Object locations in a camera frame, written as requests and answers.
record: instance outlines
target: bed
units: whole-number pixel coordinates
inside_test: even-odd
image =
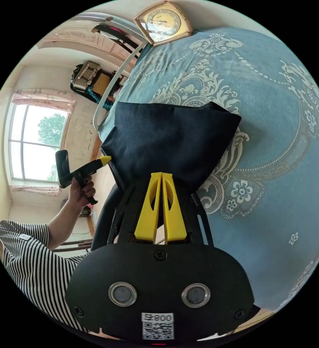
[[[242,117],[229,149],[198,190],[214,245],[246,270],[255,304],[278,311],[319,262],[319,88],[281,41],[238,28],[197,30],[146,46],[118,102],[198,107]]]

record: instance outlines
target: black and white striped shirt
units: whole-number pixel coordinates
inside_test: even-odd
[[[46,224],[0,222],[2,262],[17,287],[41,311],[76,329],[88,332],[71,314],[65,291],[84,256],[63,258],[47,248]]]

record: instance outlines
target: tool handle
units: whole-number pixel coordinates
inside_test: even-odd
[[[74,177],[79,182],[81,189],[83,189],[86,186],[86,184],[84,183],[84,178],[81,176],[81,173],[79,171],[75,171]],[[95,205],[98,203],[98,201],[95,200],[93,197],[88,197],[87,200],[92,205]]]

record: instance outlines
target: curtain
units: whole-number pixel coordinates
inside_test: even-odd
[[[42,106],[68,113],[72,113],[75,107],[73,94],[43,88],[17,90],[14,93],[12,102],[16,105]]]
[[[44,88],[28,88],[17,90],[14,93],[12,102],[16,105],[31,105],[51,108],[55,110],[63,110],[72,113],[75,107],[74,95]],[[10,186],[11,192],[31,192],[45,196],[59,196],[59,186],[51,187],[35,187],[35,186]]]
[[[38,193],[45,196],[59,196],[60,189],[59,186],[50,186],[50,187],[36,187],[36,186],[10,186],[11,192],[30,192]]]

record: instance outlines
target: tree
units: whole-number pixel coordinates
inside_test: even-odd
[[[56,164],[53,164],[53,165],[52,165],[52,168],[51,168],[51,173],[50,173],[50,175],[48,176],[47,180],[53,181],[56,172],[57,172],[57,165],[56,165]]]
[[[42,144],[59,146],[61,143],[65,117],[59,113],[45,116],[38,124],[39,141]]]

